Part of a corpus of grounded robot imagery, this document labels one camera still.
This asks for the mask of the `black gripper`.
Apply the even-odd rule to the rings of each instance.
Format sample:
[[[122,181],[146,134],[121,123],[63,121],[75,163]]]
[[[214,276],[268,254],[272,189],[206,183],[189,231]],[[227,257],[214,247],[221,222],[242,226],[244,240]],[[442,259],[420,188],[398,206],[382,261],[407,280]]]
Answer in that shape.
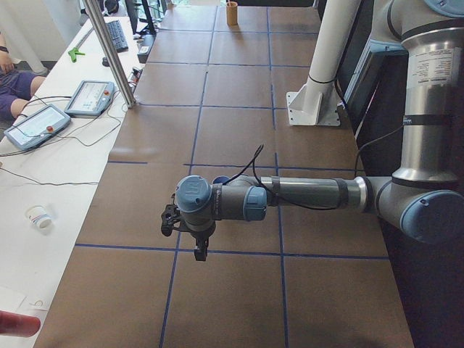
[[[196,261],[205,262],[207,260],[207,247],[211,235],[211,231],[192,233],[192,236],[195,238],[194,257]]]

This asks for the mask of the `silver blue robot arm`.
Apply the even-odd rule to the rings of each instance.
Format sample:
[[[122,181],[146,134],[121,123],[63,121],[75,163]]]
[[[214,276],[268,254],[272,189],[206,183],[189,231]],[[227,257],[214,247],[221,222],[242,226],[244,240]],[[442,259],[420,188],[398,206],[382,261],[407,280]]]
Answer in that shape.
[[[207,258],[219,220],[262,220],[268,207],[352,208],[373,213],[407,236],[438,244],[463,233],[463,197],[450,169],[452,119],[462,107],[463,3],[376,1],[371,43],[408,53],[402,157],[389,177],[283,178],[237,175],[209,183],[183,178],[162,213],[161,231],[195,238],[194,256]]]

